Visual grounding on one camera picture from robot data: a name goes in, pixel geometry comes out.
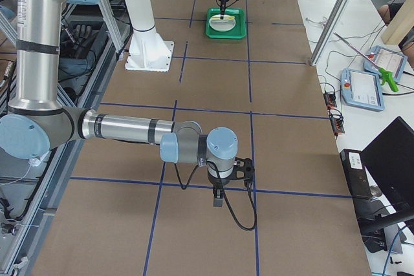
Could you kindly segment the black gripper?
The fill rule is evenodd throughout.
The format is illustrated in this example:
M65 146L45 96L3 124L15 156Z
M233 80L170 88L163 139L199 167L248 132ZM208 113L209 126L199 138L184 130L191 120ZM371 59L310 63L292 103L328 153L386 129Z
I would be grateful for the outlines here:
M224 19L226 4L229 0L217 0L220 8L220 19Z
M232 180L236 180L236 174L230 173L228 176L221 175L219 178L215 171L208 171L208 180L213 186L213 206L222 207L224 200L223 187L229 184Z

